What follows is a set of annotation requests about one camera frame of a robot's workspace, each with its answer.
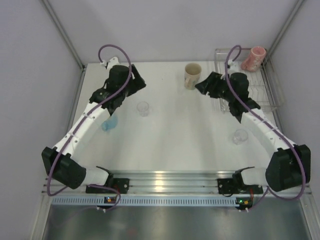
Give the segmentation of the pink patterned mug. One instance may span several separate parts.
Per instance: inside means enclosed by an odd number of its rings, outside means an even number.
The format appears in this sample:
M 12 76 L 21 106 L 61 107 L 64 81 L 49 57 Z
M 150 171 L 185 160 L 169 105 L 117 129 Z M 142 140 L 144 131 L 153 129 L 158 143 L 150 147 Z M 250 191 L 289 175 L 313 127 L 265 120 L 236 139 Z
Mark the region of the pink patterned mug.
M 262 46 L 251 48 L 248 57 L 240 65 L 241 69 L 249 72 L 257 71 L 266 55 L 267 51 Z

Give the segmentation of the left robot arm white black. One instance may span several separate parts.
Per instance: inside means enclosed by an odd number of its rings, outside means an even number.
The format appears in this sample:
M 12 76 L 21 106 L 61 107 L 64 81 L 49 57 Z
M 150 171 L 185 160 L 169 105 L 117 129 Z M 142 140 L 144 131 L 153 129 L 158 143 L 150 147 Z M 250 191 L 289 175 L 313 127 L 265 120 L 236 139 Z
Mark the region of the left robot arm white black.
M 54 147 L 45 147 L 42 151 L 48 180 L 56 180 L 71 189 L 96 185 L 103 193 L 109 193 L 114 188 L 112 173 L 100 166 L 82 166 L 82 151 L 124 100 L 145 87 L 145 80 L 135 65 L 112 66 L 103 87 L 93 92 L 85 110 L 69 132 Z

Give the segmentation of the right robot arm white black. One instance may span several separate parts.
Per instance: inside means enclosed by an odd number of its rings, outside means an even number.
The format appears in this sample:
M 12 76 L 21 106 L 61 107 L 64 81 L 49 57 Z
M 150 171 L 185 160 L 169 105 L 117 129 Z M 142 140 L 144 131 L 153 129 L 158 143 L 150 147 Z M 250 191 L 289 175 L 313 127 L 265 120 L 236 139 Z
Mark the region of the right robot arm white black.
M 241 72 L 229 79 L 212 72 L 195 88 L 210 98 L 228 102 L 229 111 L 259 141 L 270 157 L 266 167 L 247 167 L 235 172 L 233 186 L 240 193 L 252 185 L 269 186 L 274 192 L 306 185 L 311 179 L 311 150 L 285 137 L 264 115 L 261 107 L 249 97 L 249 80 Z

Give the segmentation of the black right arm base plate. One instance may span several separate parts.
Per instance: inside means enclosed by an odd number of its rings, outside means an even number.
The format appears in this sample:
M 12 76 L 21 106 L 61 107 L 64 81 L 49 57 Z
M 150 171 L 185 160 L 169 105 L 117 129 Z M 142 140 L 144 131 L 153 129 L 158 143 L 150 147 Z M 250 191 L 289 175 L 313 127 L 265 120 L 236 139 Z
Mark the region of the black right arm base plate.
M 218 193 L 224 197 L 232 197 L 236 194 L 247 194 L 248 189 L 240 185 L 232 178 L 217 179 Z

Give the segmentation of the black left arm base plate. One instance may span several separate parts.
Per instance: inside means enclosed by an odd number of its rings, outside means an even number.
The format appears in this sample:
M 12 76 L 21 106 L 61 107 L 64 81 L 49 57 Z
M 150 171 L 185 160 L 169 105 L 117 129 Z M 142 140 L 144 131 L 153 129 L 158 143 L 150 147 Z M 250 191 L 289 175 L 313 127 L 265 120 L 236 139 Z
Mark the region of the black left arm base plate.
M 129 178 L 114 178 L 112 180 L 112 183 L 108 183 L 107 187 L 117 190 L 120 194 L 126 194 L 129 190 L 130 186 L 130 179 Z M 114 194 L 113 191 L 102 189 L 102 188 L 96 188 L 96 187 L 90 187 L 87 186 L 85 189 L 86 194 Z

